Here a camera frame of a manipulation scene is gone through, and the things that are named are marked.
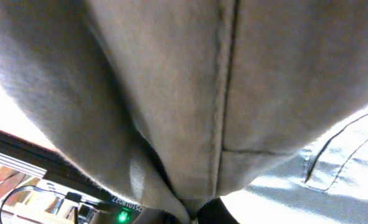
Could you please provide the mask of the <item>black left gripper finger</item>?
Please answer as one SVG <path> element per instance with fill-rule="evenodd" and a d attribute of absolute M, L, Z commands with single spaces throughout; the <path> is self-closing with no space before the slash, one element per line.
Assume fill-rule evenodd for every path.
<path fill-rule="evenodd" d="M 197 213 L 198 224 L 239 224 L 221 198 L 206 203 Z"/>

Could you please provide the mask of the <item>khaki shorts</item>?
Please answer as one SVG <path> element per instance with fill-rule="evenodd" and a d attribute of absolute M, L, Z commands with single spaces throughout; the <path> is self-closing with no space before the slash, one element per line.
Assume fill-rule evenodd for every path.
<path fill-rule="evenodd" d="M 0 85 L 94 184 L 190 223 L 368 104 L 368 1 L 0 1 Z"/>

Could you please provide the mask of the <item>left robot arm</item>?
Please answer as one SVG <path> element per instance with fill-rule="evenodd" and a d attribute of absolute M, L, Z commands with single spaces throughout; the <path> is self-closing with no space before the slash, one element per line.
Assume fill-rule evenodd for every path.
<path fill-rule="evenodd" d="M 227 210 L 221 198 L 208 202 L 201 200 L 187 200 L 186 204 L 193 209 L 190 212 L 189 223 L 198 224 L 238 224 L 238 221 Z M 79 223 L 159 223 L 180 224 L 178 218 L 163 210 L 144 208 L 113 197 L 110 203 L 85 202 L 78 208 L 73 208 L 67 219 L 74 224 Z"/>

